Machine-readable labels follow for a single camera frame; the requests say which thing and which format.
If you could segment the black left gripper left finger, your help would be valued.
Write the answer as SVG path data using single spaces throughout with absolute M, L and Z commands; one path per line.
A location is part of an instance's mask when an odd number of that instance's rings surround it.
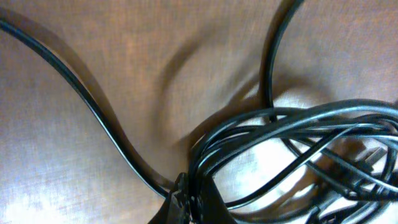
M 190 202 L 188 198 L 188 177 L 180 173 L 160 210 L 149 224 L 189 224 Z

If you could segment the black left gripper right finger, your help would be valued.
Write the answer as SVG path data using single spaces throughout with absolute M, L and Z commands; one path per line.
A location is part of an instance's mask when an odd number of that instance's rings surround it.
M 236 224 L 229 213 L 212 177 L 201 183 L 198 195 L 199 223 L 202 224 Z

